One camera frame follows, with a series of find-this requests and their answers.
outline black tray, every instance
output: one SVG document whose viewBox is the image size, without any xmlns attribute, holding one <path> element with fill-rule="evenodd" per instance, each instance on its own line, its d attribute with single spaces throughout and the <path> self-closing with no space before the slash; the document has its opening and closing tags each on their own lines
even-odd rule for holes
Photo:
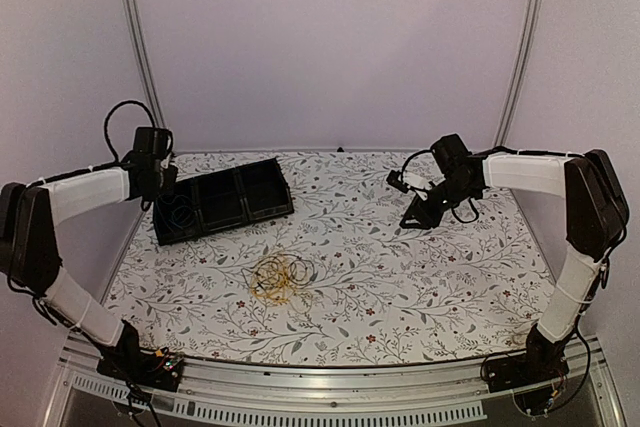
<svg viewBox="0 0 640 427">
<path fill-rule="evenodd" d="M 167 245 L 293 213 L 276 159 L 176 182 L 153 206 L 158 244 Z"/>
</svg>

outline floral pattern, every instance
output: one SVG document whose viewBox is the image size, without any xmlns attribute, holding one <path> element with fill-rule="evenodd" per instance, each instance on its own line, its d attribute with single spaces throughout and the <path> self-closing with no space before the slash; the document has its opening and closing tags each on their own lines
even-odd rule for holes
<svg viewBox="0 0 640 427">
<path fill-rule="evenodd" d="M 181 176 L 276 156 L 295 213 L 171 246 L 147 214 L 106 307 L 148 347 L 210 359 L 291 365 L 441 361 L 521 348 L 553 291 L 507 190 L 478 201 L 478 221 L 403 230 L 411 195 L 385 178 L 400 153 L 243 153 L 178 157 Z M 438 181 L 430 156 L 411 170 Z M 460 217 L 473 214 L 458 209 Z M 252 268 L 286 253 L 313 266 L 283 305 L 249 290 Z"/>
</svg>

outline tangled cable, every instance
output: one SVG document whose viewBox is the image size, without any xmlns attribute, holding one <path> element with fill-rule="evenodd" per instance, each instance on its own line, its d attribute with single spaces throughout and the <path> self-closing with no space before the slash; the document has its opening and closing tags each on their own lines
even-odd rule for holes
<svg viewBox="0 0 640 427">
<path fill-rule="evenodd" d="M 282 305 L 315 280 L 313 263 L 292 254 L 276 252 L 262 257 L 253 268 L 249 292 L 266 305 Z"/>
</svg>

